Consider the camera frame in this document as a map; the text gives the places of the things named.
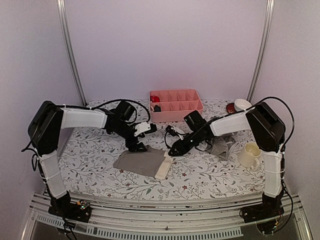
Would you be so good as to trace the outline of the white small bowl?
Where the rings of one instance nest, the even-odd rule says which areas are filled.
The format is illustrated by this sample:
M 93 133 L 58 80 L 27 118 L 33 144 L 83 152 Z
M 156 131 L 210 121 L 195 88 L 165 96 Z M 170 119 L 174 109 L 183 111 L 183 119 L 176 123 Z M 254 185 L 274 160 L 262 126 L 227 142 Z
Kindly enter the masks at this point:
M 250 108 L 251 106 L 252 106 L 252 104 L 245 99 L 238 98 L 234 101 L 234 109 L 236 112 L 246 110 L 246 109 Z

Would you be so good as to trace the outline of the red rolled cloth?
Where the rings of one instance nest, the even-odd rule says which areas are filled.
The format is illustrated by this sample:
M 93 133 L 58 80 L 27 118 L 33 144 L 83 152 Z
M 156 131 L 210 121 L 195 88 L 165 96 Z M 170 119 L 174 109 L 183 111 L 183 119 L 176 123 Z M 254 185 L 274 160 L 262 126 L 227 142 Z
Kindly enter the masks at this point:
M 152 94 L 152 95 L 150 95 L 150 101 L 152 103 L 159 103 L 160 102 L 160 98 L 157 95 Z

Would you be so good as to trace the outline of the right aluminium frame post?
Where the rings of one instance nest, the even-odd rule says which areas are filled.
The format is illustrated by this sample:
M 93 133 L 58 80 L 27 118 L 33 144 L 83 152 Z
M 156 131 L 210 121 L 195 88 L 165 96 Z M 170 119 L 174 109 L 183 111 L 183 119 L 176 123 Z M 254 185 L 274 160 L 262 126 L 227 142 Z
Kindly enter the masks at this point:
M 249 91 L 246 98 L 246 100 L 249 102 L 252 102 L 255 95 L 255 91 L 257 89 L 258 82 L 259 82 L 259 77 L 260 77 L 261 69 L 263 66 L 263 60 L 264 60 L 268 39 L 269 39 L 271 27 L 272 27 L 274 6 L 275 6 L 274 0 L 266 1 L 265 16 L 264 16 L 262 35 L 261 35 L 257 60 L 255 63 L 252 80 L 251 80 Z

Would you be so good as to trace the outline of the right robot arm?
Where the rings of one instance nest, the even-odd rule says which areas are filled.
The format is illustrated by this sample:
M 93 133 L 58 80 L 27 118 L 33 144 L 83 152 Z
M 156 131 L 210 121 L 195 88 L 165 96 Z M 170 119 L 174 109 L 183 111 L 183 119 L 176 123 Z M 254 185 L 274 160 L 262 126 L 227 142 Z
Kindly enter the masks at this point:
M 261 102 L 249 109 L 209 121 L 194 110 L 184 117 L 184 121 L 191 132 L 172 144 L 168 152 L 169 156 L 183 156 L 204 141 L 250 130 L 264 160 L 263 196 L 267 200 L 259 206 L 258 213 L 262 218 L 269 218 L 278 210 L 278 203 L 274 199 L 280 198 L 284 193 L 285 161 L 283 155 L 286 127 L 267 103 Z

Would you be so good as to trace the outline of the left aluminium frame post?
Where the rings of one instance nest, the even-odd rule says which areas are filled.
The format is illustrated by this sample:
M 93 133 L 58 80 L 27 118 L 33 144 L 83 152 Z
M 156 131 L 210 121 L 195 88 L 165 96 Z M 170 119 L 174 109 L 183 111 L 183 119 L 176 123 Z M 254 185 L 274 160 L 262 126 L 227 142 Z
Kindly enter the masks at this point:
M 66 1 L 57 0 L 56 3 L 57 3 L 57 10 L 59 15 L 62 35 L 65 42 L 65 48 L 66 48 L 68 60 L 70 63 L 71 73 L 74 79 L 75 88 L 78 93 L 81 104 L 85 106 L 87 104 L 87 99 L 86 99 L 85 91 L 80 79 L 76 58 L 73 51 L 72 40 L 71 40 L 71 35 L 70 35 L 70 30 L 68 25 L 67 11 L 66 11 Z

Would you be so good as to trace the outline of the red patterned saucer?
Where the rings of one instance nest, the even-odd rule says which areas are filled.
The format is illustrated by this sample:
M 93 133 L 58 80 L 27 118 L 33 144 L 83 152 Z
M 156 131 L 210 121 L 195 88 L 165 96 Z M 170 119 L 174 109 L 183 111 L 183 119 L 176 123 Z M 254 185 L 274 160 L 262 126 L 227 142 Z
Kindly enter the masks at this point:
M 234 105 L 233 102 L 228 103 L 228 104 L 226 105 L 226 111 L 227 111 L 227 113 L 229 113 L 229 114 L 233 114 L 233 113 L 236 113 L 236 112 L 237 112 L 236 109 L 235 109 L 235 105 Z

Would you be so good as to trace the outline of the floral table cloth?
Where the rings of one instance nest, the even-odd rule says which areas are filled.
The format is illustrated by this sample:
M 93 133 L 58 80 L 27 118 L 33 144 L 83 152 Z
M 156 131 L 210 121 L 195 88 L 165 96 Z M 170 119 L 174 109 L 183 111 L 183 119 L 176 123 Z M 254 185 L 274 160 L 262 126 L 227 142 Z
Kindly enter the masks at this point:
M 125 140 L 98 128 L 75 128 L 59 158 L 66 189 L 72 194 L 150 201 L 191 201 L 282 191 L 281 154 L 264 152 L 257 170 L 245 168 L 238 154 L 254 141 L 249 130 L 233 135 L 228 160 L 205 152 L 204 144 L 173 159 L 163 180 L 114 168 Z

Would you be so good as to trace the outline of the aluminium frame post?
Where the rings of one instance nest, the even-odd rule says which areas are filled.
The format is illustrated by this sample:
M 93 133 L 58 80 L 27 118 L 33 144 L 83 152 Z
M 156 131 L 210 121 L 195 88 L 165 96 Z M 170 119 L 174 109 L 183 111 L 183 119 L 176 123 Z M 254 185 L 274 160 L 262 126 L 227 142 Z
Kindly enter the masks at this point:
M 71 35 L 70 35 L 70 30 L 68 25 L 67 11 L 66 11 L 66 1 L 57 0 L 56 3 L 57 3 L 57 10 L 59 15 L 62 35 L 65 42 L 65 48 L 66 48 L 68 60 L 70 63 L 71 73 L 74 79 L 75 88 L 78 93 L 81 104 L 85 106 L 87 104 L 87 99 L 86 99 L 85 91 L 80 79 L 76 58 L 73 51 L 72 40 L 71 40 Z
M 255 63 L 252 80 L 251 80 L 249 91 L 246 98 L 246 100 L 249 102 L 252 102 L 255 95 L 255 91 L 257 89 L 258 82 L 259 82 L 259 77 L 260 77 L 261 69 L 263 66 L 263 60 L 264 60 L 268 39 L 269 39 L 271 27 L 272 27 L 274 6 L 275 6 L 274 0 L 266 1 L 265 16 L 264 16 L 262 35 L 261 35 L 257 60 Z

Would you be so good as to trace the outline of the grey underwear cream waistband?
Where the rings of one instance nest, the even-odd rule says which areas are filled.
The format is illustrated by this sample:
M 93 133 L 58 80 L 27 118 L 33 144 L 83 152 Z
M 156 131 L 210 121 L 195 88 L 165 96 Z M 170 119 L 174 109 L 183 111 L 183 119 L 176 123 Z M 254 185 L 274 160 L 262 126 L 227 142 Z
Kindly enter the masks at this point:
M 113 167 L 141 176 L 154 177 L 163 181 L 172 166 L 174 159 L 167 151 L 146 146 L 145 152 L 124 151 L 114 162 Z

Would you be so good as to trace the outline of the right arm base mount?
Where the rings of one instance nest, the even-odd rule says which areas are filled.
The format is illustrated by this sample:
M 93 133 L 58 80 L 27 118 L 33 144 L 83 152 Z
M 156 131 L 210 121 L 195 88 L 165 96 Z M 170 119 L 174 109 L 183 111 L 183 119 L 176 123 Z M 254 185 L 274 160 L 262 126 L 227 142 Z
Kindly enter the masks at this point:
M 282 198 L 283 192 L 276 197 L 270 197 L 263 193 L 262 203 L 242 207 L 239 216 L 243 218 L 245 223 L 280 217 L 285 213 Z

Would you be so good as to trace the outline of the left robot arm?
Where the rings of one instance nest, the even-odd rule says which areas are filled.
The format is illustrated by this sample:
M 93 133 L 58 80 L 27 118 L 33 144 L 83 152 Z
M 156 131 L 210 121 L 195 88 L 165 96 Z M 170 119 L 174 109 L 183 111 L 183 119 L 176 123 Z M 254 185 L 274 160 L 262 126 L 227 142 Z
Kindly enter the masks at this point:
M 138 138 L 155 130 L 150 122 L 129 121 L 135 108 L 122 100 L 111 110 L 101 107 L 56 105 L 44 101 L 28 127 L 30 143 L 39 159 L 43 180 L 55 199 L 55 209 L 63 216 L 74 213 L 74 205 L 63 198 L 68 194 L 58 164 L 58 142 L 62 129 L 96 128 L 108 134 L 115 133 L 124 138 L 130 152 L 145 152 L 147 149 Z

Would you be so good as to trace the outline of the cream ceramic mug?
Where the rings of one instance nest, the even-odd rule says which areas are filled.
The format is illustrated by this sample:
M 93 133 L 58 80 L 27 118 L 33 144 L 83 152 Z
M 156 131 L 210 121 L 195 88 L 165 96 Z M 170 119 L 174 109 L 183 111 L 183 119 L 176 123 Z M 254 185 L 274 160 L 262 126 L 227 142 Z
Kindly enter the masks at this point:
M 248 142 L 240 151 L 237 159 L 238 162 L 245 168 L 256 172 L 260 168 L 260 157 L 262 150 L 255 142 Z

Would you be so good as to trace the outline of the pink divided organizer box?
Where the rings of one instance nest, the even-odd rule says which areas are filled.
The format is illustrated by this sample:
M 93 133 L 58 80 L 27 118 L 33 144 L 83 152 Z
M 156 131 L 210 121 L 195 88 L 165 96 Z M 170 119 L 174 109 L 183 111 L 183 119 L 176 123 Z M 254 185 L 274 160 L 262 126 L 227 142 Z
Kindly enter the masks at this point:
M 151 102 L 150 95 L 158 96 L 160 102 Z M 155 105 L 161 107 L 161 112 L 153 112 Z M 195 89 L 152 90 L 149 92 L 149 111 L 154 123 L 181 122 L 192 111 L 197 110 L 201 114 L 203 109 L 203 103 Z

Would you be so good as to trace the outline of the dark rolled cloth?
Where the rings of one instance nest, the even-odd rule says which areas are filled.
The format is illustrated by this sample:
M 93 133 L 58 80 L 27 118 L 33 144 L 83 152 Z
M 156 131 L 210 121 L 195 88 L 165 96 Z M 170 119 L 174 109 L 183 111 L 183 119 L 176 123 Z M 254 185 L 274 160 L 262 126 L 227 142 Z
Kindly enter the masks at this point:
M 159 105 L 155 105 L 154 107 L 153 107 L 153 112 L 161 112 L 162 110 L 161 110 L 161 107 L 159 106 Z

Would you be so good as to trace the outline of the grey boxer briefs lettered band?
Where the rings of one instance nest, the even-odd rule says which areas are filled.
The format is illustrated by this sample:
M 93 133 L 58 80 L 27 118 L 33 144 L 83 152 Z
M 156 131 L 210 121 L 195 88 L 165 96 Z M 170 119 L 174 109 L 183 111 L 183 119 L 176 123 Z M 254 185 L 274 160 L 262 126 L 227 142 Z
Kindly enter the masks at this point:
M 228 161 L 230 154 L 236 147 L 235 132 L 216 136 L 208 141 L 207 153 L 217 156 L 221 161 Z

